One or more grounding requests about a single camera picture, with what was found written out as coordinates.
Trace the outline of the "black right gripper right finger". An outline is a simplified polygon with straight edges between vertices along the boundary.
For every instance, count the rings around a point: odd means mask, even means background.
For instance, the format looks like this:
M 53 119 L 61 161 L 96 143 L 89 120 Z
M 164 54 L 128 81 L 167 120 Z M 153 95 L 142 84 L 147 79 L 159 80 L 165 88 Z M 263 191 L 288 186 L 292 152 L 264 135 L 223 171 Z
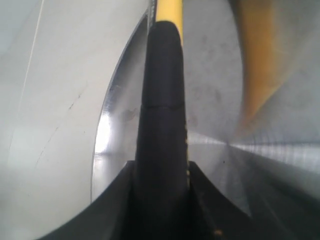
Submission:
M 196 236 L 204 240 L 296 240 L 288 205 L 265 176 L 238 162 L 189 166 Z

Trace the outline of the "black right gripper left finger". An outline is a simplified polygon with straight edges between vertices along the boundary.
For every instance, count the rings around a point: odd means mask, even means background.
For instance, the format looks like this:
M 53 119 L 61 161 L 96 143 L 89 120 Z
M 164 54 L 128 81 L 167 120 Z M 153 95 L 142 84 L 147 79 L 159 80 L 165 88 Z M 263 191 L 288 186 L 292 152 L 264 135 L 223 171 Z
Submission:
M 119 240 L 132 188 L 134 161 L 127 161 L 103 193 L 76 217 L 42 240 Z

